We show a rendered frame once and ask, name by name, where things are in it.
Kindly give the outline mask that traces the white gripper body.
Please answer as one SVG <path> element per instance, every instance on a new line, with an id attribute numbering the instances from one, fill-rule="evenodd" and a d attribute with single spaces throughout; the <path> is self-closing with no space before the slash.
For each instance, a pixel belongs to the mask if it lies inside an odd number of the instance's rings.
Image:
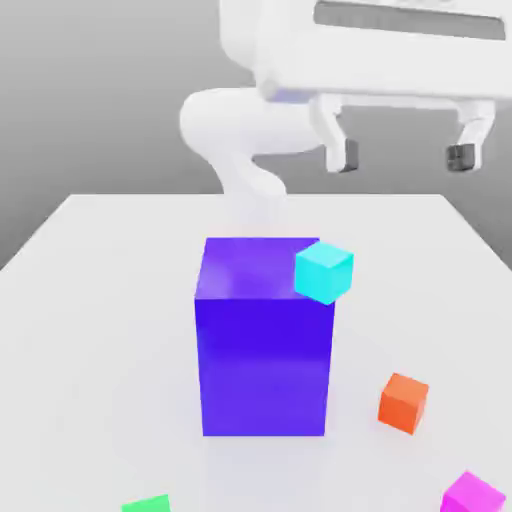
<path id="1" fill-rule="evenodd" d="M 318 24 L 319 4 L 504 24 L 480 39 Z M 224 52 L 268 101 L 317 94 L 512 101 L 512 0 L 218 0 Z"/>

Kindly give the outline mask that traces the small cyan cube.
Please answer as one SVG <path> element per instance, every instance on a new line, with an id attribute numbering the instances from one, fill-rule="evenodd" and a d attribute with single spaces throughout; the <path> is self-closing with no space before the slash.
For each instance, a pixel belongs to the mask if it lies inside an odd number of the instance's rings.
<path id="1" fill-rule="evenodd" d="M 294 289 L 330 305 L 351 288 L 353 267 L 352 252 L 317 241 L 295 256 Z"/>

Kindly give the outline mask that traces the small orange cube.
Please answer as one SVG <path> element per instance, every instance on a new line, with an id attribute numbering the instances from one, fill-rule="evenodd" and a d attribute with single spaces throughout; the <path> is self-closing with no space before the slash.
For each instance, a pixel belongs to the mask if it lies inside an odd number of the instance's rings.
<path id="1" fill-rule="evenodd" d="M 429 386 L 393 373 L 380 397 L 378 420 L 413 435 L 424 412 Z"/>

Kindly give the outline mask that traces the small magenta cube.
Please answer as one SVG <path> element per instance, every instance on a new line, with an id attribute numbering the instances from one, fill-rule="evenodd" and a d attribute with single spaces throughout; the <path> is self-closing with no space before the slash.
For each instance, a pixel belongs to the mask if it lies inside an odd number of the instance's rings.
<path id="1" fill-rule="evenodd" d="M 465 471 L 444 492 L 440 512 L 501 512 L 506 495 Z"/>

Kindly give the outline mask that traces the small green cube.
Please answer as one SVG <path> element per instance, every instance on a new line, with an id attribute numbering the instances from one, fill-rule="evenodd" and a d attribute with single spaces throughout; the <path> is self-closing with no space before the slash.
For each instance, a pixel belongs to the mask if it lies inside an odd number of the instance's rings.
<path id="1" fill-rule="evenodd" d="M 163 494 L 126 503 L 121 512 L 171 512 L 169 497 Z"/>

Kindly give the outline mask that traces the large purple box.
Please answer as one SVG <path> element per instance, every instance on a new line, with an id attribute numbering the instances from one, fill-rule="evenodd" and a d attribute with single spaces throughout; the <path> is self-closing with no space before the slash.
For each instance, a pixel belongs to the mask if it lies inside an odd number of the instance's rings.
<path id="1" fill-rule="evenodd" d="M 325 432 L 335 307 L 296 293 L 311 238 L 209 237 L 194 297 L 206 436 Z"/>

